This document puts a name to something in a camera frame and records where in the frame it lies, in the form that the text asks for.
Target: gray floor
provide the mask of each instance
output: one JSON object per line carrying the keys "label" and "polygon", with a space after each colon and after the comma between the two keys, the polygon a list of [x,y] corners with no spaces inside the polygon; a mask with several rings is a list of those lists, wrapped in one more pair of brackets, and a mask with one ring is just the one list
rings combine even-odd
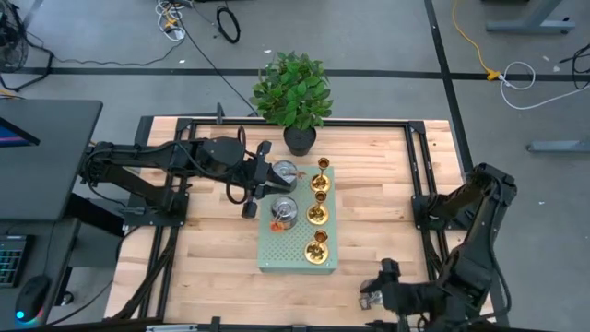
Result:
{"label": "gray floor", "polygon": [[[20,1],[26,13],[33,1]],[[481,73],[475,50],[454,30],[451,1],[435,1],[437,18],[449,66],[456,73]],[[525,61],[538,73],[569,74],[569,65],[557,64],[587,44],[590,5],[585,0],[563,2],[550,18],[569,16],[578,27],[568,35],[513,36],[491,34],[487,18],[516,18],[534,6],[462,1],[458,21],[476,40],[488,66],[503,70],[512,61]],[[198,4],[210,18],[218,3]],[[129,0],[45,0],[29,31],[41,37],[61,58],[144,62],[162,56],[171,42],[157,32],[154,2]],[[258,68],[276,51],[308,52],[331,69],[390,69],[438,71],[429,22],[422,1],[414,0],[253,0],[231,1],[242,25],[242,41],[230,45],[213,38],[216,31],[195,12],[185,10],[184,22],[202,49],[218,67]],[[44,58],[31,53],[27,66],[41,66]],[[75,64],[56,64],[75,66]],[[189,42],[160,68],[208,68]],[[8,77],[16,84],[27,76]],[[255,77],[228,77],[249,96]],[[334,116],[366,118],[450,119],[441,80],[400,78],[331,79]],[[455,81],[466,134],[475,163],[488,162],[516,178],[519,195],[510,208],[496,242],[496,251],[511,286],[512,326],[574,331],[586,326],[590,307],[590,246],[586,202],[590,159],[583,155],[531,155],[525,145],[533,139],[579,139],[588,136],[589,95],[579,93],[531,111],[506,106],[498,82]],[[508,98],[529,105],[573,89],[570,82],[538,83]],[[141,115],[211,112],[220,101],[228,115],[249,109],[218,77],[188,76],[51,76],[23,91],[28,98],[96,99],[105,107],[94,138],[131,142]],[[100,190],[125,198],[116,188]],[[87,196],[83,187],[77,191]],[[82,274],[72,289],[84,290]],[[93,279],[103,285],[112,271]],[[59,317],[82,305],[81,292],[70,308],[55,310]],[[99,320],[106,296],[71,322]]]}

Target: black plant pot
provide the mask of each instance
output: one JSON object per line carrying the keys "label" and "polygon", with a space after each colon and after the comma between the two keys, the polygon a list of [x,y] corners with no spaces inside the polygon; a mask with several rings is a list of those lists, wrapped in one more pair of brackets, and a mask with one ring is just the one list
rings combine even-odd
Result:
{"label": "black plant pot", "polygon": [[315,128],[299,130],[294,126],[291,126],[285,128],[285,131],[283,132],[283,138],[285,138],[285,143],[287,143],[289,151],[291,154],[298,157],[305,156],[310,151],[313,143],[315,143],[316,137],[317,133],[315,132]]}

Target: wooden table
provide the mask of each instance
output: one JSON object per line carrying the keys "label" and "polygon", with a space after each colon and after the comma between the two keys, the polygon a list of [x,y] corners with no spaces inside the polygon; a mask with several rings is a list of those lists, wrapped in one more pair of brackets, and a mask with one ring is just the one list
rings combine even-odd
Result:
{"label": "wooden table", "polygon": [[[172,140],[176,117],[154,118],[148,144]],[[425,121],[432,167],[439,193],[463,183],[447,121]],[[190,206],[176,247],[165,321],[208,324],[362,326],[375,319],[395,321],[383,308],[361,311],[359,287],[375,278],[382,258],[400,263],[403,282],[428,279],[421,237],[410,206],[413,185],[404,131],[386,127],[318,128],[305,157],[289,154],[282,128],[246,126],[247,147],[261,140],[273,144],[267,161],[292,160],[316,165],[330,159],[336,173],[339,267],[329,276],[263,274],[256,266],[257,219],[242,219],[242,206],[228,200],[224,184],[191,179]],[[236,136],[237,126],[199,125],[196,136]],[[419,165],[420,146],[415,139]],[[144,170],[144,179],[163,184],[165,174]],[[424,170],[423,190],[428,193]],[[235,195],[241,190],[236,188]],[[146,273],[154,229],[145,227],[125,240],[105,316],[118,312]],[[464,231],[448,231],[449,249]],[[163,237],[164,246],[167,235]],[[151,301],[151,314],[156,303]],[[491,311],[490,301],[482,313]],[[410,317],[410,324],[416,323]]]}

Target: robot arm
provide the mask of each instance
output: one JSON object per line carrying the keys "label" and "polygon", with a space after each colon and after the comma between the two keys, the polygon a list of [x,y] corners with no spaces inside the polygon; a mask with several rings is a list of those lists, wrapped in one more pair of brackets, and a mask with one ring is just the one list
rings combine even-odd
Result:
{"label": "robot arm", "polygon": [[[264,141],[256,153],[247,151],[243,128],[238,131],[238,138],[221,136],[176,140],[158,147],[99,142],[95,147],[88,148],[79,174],[90,186],[116,184],[143,198],[147,206],[170,215],[185,213],[188,205],[185,190],[190,184],[181,184],[178,190],[172,190],[171,185],[155,186],[124,167],[161,169],[181,179],[205,177],[227,184],[230,201],[244,203],[242,216],[253,218],[256,199],[292,191],[290,185],[273,171],[272,165],[265,162],[270,148],[271,143]],[[242,199],[231,196],[231,185],[243,188]]]}
{"label": "robot arm", "polygon": [[[437,280],[420,284],[400,283],[397,262],[384,259],[379,277],[363,284],[360,292],[380,291],[384,308],[400,317],[430,312],[433,316],[427,331],[460,331],[465,328],[471,322],[466,317],[479,313],[488,296],[498,268],[492,244],[506,208],[515,196],[512,176],[487,164],[478,165],[468,175],[466,184],[450,195],[433,196],[425,207],[427,210],[423,211],[432,220],[450,220],[464,208],[478,204],[464,242],[449,254]],[[363,309],[370,306],[367,304],[361,298]],[[485,317],[481,316],[473,321],[483,320]]]}

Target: brass candle holder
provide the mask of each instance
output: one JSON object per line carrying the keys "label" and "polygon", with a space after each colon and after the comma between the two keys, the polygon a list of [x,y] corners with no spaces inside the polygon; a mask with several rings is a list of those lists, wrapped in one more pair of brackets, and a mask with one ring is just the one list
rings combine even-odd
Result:
{"label": "brass candle holder", "polygon": [[313,236],[314,241],[307,243],[305,246],[305,259],[312,264],[323,264],[328,259],[328,246],[325,243],[328,234],[319,230]]}
{"label": "brass candle holder", "polygon": [[320,158],[317,164],[320,167],[320,173],[313,176],[310,186],[314,192],[327,192],[330,190],[330,178],[324,174],[324,171],[330,166],[330,160],[328,158]]}
{"label": "brass candle holder", "polygon": [[315,204],[307,209],[307,220],[313,225],[324,225],[328,221],[328,209],[324,202],[327,195],[323,191],[315,193]]}

